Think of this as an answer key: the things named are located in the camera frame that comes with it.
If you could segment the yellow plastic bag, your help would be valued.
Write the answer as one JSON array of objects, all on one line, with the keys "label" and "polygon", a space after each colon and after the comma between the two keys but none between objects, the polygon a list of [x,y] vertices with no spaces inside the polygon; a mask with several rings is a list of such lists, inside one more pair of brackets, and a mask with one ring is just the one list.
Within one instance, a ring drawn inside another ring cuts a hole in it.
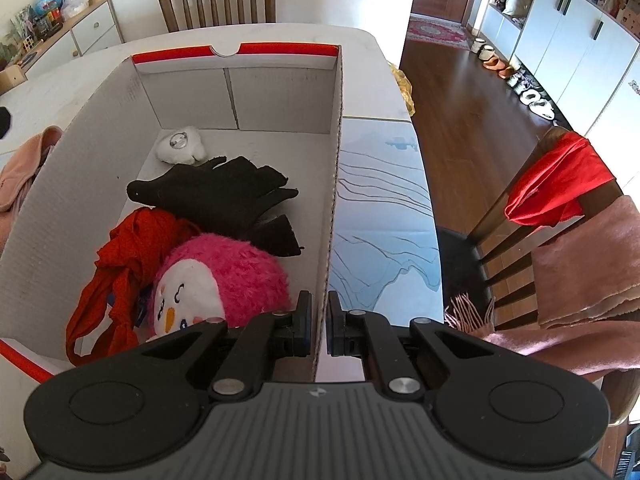
[{"label": "yellow plastic bag", "polygon": [[406,74],[392,63],[390,63],[390,70],[392,71],[396,84],[398,85],[402,99],[405,102],[408,114],[412,117],[416,114],[416,107],[414,106],[412,98],[412,84]]}]

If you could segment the red cloth on chair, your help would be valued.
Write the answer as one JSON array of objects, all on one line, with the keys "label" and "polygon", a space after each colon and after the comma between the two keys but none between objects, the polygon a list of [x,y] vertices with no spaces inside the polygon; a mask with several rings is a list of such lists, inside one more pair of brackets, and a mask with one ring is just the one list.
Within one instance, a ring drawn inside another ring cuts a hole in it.
[{"label": "red cloth on chair", "polygon": [[520,226],[556,226],[584,213],[578,198],[614,180],[591,143],[570,131],[533,163],[511,188],[506,218]]}]

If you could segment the white tall cabinet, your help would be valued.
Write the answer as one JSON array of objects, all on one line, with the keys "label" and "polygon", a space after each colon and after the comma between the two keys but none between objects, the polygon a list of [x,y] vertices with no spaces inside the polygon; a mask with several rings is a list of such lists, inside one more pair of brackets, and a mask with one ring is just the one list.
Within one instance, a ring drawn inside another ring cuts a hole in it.
[{"label": "white tall cabinet", "polygon": [[533,0],[522,24],[488,6],[480,33],[524,67],[554,120],[622,174],[639,156],[639,39],[590,0]]}]

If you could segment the blue patterned table mat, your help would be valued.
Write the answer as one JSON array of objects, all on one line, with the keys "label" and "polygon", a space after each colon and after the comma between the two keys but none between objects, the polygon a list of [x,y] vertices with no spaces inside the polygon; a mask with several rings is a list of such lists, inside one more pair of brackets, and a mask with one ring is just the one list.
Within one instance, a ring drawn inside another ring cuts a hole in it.
[{"label": "blue patterned table mat", "polygon": [[330,187],[318,320],[330,292],[345,310],[406,327],[444,318],[430,190],[411,122],[345,117]]}]

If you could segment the small white plush item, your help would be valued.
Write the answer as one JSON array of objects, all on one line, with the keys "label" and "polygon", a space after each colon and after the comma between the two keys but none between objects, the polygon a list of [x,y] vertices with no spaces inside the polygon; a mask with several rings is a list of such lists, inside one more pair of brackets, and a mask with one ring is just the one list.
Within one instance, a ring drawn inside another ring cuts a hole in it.
[{"label": "small white plush item", "polygon": [[156,144],[155,155],[169,165],[199,165],[207,160],[200,132],[195,127],[183,127],[166,134]]}]

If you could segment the red and white cardboard box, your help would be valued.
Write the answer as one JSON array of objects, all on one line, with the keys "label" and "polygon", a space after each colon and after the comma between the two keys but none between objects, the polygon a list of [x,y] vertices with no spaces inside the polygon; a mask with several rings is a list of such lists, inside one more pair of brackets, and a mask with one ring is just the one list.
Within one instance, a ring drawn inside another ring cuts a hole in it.
[{"label": "red and white cardboard box", "polygon": [[280,206],[303,252],[283,263],[291,292],[326,299],[342,121],[340,52],[243,44],[139,54],[108,49],[25,82],[1,102],[3,151],[49,126],[47,158],[1,256],[1,371],[29,387],[68,369],[65,329],[96,253],[134,209],[126,187],[166,170],[155,153],[172,130],[200,130],[209,155],[243,156],[288,178]]}]

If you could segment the wooden tray box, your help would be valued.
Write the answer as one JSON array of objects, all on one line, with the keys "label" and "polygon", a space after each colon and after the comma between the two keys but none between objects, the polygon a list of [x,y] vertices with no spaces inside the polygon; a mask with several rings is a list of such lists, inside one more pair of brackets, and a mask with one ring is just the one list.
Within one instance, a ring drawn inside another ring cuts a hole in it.
[{"label": "wooden tray box", "polygon": [[0,94],[5,94],[25,81],[26,77],[20,66],[6,66],[0,72]]}]

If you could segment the pink penguin plush toy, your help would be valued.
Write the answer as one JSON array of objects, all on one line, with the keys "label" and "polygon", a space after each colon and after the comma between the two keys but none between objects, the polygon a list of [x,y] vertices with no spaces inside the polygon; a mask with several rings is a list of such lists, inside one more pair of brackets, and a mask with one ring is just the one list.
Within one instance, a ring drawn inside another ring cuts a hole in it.
[{"label": "pink penguin plush toy", "polygon": [[276,257],[247,242],[201,234],[174,249],[157,272],[148,324],[157,338],[203,321],[243,327],[289,307],[288,276]]}]

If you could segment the white wooden sideboard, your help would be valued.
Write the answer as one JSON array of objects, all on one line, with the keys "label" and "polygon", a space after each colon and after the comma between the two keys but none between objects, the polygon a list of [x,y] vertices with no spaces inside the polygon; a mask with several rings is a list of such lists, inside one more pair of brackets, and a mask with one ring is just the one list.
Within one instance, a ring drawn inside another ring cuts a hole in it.
[{"label": "white wooden sideboard", "polygon": [[51,38],[26,54],[20,69],[27,79],[124,42],[112,0],[89,0],[88,8],[67,20]]}]

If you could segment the red patterned rug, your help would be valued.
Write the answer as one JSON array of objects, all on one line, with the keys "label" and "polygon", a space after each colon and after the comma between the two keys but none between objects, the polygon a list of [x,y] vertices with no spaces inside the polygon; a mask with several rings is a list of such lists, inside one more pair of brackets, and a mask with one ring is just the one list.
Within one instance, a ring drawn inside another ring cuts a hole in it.
[{"label": "red patterned rug", "polygon": [[461,24],[420,14],[410,15],[406,39],[461,50],[469,50],[471,45],[470,35]]}]

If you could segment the pink fleece hat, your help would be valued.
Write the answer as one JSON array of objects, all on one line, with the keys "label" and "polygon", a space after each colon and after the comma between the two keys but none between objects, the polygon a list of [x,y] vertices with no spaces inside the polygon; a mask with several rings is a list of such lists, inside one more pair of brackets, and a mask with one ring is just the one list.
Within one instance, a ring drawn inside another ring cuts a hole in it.
[{"label": "pink fleece hat", "polygon": [[23,143],[1,170],[1,249],[6,247],[29,189],[63,130],[50,126]]}]

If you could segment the wooden chair beside table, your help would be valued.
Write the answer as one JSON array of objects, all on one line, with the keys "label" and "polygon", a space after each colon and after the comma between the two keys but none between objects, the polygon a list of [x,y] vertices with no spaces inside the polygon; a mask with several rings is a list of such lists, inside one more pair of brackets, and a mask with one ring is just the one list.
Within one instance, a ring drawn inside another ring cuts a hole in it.
[{"label": "wooden chair beside table", "polygon": [[[544,135],[471,232],[437,228],[445,311],[451,300],[468,295],[476,310],[481,315],[487,314],[497,330],[538,326],[532,251],[553,243],[604,211],[616,198],[626,195],[614,178],[578,198],[584,210],[581,216],[552,228],[520,226],[506,218],[504,207],[516,180],[567,132],[553,127]],[[613,370],[590,382],[600,382],[610,404],[611,424],[624,422],[639,399],[639,367]]]}]

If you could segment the black dotted glove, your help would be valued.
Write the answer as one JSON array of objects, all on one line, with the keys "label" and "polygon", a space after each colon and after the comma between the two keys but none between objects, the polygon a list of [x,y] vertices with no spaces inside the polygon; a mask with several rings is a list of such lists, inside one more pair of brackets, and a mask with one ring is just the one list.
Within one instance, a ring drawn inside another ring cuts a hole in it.
[{"label": "black dotted glove", "polygon": [[255,166],[243,156],[219,156],[200,166],[177,164],[161,176],[127,185],[130,200],[167,210],[204,233],[244,240],[276,257],[299,256],[290,220],[264,215],[297,196],[288,178],[270,166]]}]

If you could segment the red cloth in box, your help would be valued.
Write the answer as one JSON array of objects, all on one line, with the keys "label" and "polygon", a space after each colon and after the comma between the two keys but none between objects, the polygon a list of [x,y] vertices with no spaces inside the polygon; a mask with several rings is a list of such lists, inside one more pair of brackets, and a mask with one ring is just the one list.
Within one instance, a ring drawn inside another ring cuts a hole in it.
[{"label": "red cloth in box", "polygon": [[[66,326],[67,359],[75,366],[114,356],[138,345],[134,331],[137,301],[170,253],[200,234],[195,224],[160,209],[134,210],[110,232],[110,240],[98,250],[93,278],[80,294]],[[85,356],[76,342],[93,332],[104,318],[111,324]]]}]

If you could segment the pink scarf on chair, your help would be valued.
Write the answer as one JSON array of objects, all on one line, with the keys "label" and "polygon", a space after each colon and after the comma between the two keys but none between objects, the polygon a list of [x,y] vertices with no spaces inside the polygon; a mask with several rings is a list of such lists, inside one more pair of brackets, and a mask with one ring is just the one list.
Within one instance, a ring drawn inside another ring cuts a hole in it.
[{"label": "pink scarf on chair", "polygon": [[532,251],[536,328],[497,330],[468,295],[446,323],[495,346],[596,380],[639,367],[639,211],[631,197]]}]

